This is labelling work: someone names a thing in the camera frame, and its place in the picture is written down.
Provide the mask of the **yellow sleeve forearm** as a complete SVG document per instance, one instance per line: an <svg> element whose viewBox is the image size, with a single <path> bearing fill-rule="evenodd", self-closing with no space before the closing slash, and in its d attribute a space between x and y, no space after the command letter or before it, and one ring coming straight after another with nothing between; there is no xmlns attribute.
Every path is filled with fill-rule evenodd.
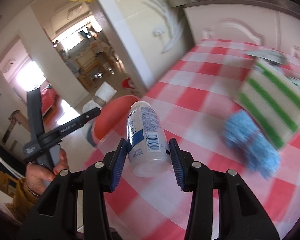
<svg viewBox="0 0 300 240"><path fill-rule="evenodd" d="M26 179L19 179L15 189L13 202L6 204L13 217L22 223L29 215L31 209L34 207L40 195L32 191Z"/></svg>

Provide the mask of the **person's left hand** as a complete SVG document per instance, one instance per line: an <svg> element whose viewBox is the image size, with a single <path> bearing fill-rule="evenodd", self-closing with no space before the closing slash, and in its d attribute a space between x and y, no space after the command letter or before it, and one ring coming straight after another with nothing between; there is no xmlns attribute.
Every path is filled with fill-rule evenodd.
<svg viewBox="0 0 300 240"><path fill-rule="evenodd" d="M26 185L30 192L35 196L43 194L47 186L45 182L51 182L61 172L61 170L68 170L68 159L65 150L62 148L59 150L59 161L53 168L53 171L49 171L42 165L34 163L28 163L26 167Z"/></svg>

